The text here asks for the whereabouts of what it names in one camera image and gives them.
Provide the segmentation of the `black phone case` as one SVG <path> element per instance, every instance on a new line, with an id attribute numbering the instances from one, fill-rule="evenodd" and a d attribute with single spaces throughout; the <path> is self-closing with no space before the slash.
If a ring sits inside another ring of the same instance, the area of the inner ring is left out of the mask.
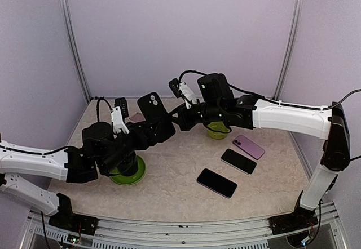
<path id="1" fill-rule="evenodd" d="M 139 109 L 148 123 L 158 123 L 154 134 L 165 142 L 176 133 L 161 98 L 156 92 L 151 92 L 137 100 Z"/>

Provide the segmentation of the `purple phone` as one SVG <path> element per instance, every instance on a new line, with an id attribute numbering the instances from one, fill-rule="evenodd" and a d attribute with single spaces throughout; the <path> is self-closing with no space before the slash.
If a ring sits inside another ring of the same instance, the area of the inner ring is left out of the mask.
<path id="1" fill-rule="evenodd" d="M 256 160 L 260 159 L 265 154 L 263 148 L 244 135 L 238 135 L 233 139 L 232 143 Z"/>

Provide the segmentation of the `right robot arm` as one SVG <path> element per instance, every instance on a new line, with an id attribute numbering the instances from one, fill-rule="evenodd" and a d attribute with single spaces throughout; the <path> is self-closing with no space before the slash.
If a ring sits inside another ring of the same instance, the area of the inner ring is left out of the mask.
<path id="1" fill-rule="evenodd" d="M 235 87 L 222 73 L 204 74 L 197 80 L 203 101 L 180 78 L 169 82 L 169 87 L 184 104 L 171 112 L 173 121 L 182 131 L 196 124 L 208 126 L 222 122 L 227 129 L 269 128 L 310 135 L 324 140 L 320 163 L 297 201 L 299 208 L 289 215 L 289 224 L 295 229 L 310 220 L 310 211 L 330 189 L 338 174 L 350 164 L 349 129 L 341 103 L 331 106 L 307 106 L 270 100 L 254 92 L 244 91 L 234 97 Z"/>

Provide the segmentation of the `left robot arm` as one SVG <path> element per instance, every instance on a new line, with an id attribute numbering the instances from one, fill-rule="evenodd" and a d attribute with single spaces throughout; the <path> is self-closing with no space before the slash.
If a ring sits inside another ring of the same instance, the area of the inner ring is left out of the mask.
<path id="1" fill-rule="evenodd" d="M 161 126 L 138 122 L 126 132 L 116 132 L 107 122 L 96 122 L 82 130 L 82 147 L 65 146 L 56 150 L 36 149 L 1 141 L 1 191 L 12 194 L 45 215 L 56 216 L 67 229 L 79 223 L 69 197 L 42 189 L 23 174 L 49 177 L 71 184 L 84 184 L 110 177 L 114 169 L 122 175 L 138 170 L 135 152 L 164 142 Z"/>

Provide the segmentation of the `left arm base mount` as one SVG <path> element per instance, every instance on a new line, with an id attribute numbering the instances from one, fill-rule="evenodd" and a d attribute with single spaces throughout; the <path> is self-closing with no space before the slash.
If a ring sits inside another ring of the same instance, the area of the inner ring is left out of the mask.
<path id="1" fill-rule="evenodd" d="M 56 196 L 59 205 L 57 212 L 49 217 L 49 225 L 78 234 L 94 236 L 99 219 L 74 213 L 68 196 L 61 193 L 57 193 Z"/>

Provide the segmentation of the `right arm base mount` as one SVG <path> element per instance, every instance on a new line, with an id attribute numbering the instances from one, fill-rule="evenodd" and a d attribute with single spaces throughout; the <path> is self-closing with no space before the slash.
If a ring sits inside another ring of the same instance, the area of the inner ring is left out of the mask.
<path id="1" fill-rule="evenodd" d="M 319 223 L 315 210 L 306 210 L 300 206 L 302 193 L 298 196 L 293 212 L 268 219 L 273 235 L 293 232 Z"/>

